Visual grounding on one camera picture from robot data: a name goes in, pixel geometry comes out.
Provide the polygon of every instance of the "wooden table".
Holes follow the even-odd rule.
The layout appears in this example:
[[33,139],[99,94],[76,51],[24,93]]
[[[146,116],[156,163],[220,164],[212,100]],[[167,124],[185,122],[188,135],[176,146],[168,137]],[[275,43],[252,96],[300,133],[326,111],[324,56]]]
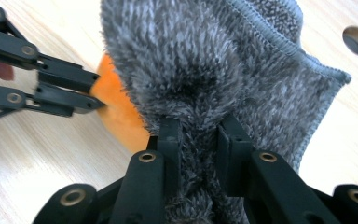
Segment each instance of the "wooden table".
[[[358,184],[358,56],[342,41],[358,26],[358,0],[298,1],[304,12],[302,46],[323,63],[352,74],[313,136],[300,175],[331,193]],[[47,55],[95,71],[103,55],[99,1],[0,0],[7,16]],[[0,85],[33,92],[35,72],[15,70]],[[96,113],[59,118],[23,111],[0,119],[0,223],[30,223],[48,198],[72,183],[96,189],[124,175],[131,154]]]

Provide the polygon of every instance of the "wood grain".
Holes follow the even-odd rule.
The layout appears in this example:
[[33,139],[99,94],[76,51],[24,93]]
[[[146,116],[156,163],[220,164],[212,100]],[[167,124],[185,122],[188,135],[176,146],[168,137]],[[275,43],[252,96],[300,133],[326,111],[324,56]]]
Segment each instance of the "wood grain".
[[[301,43],[321,62],[352,75],[313,136],[300,174],[324,192],[358,184],[358,56],[342,32],[358,26],[358,0],[299,0]],[[39,50],[95,71],[103,55],[99,1],[0,0],[0,6]],[[0,85],[33,92],[34,71],[16,69]],[[0,119],[0,223],[30,223],[58,189],[89,183],[101,189],[124,175],[130,159],[96,113],[70,119],[23,111]]]

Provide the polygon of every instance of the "gray towel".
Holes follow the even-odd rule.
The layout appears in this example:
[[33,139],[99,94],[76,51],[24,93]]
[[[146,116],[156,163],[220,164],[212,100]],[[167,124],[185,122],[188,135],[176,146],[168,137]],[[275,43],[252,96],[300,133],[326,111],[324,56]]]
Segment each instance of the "gray towel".
[[103,36],[125,91],[151,134],[179,119],[183,185],[166,199],[168,223],[246,223],[242,199],[221,190],[216,124],[228,113],[256,149],[298,170],[304,150],[351,77],[299,45],[291,0],[103,0]]

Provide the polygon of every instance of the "towel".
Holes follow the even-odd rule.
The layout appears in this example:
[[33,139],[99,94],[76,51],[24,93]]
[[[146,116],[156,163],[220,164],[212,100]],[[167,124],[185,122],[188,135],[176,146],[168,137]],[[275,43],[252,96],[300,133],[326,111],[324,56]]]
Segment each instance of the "towel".
[[145,128],[178,119],[182,184],[167,223],[247,223],[215,171],[216,125],[233,114],[256,149],[298,171],[307,144],[351,76],[300,46],[294,0],[103,0],[103,38]]

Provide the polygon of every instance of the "cloth fold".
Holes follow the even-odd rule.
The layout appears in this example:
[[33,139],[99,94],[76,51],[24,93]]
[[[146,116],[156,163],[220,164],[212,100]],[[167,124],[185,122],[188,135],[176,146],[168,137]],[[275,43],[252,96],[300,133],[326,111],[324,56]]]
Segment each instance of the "cloth fold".
[[300,47],[291,0],[103,0],[103,36],[124,91],[151,134],[182,126],[182,186],[167,223],[246,223],[242,199],[221,190],[216,124],[232,113],[256,149],[298,170],[306,146],[350,75]]

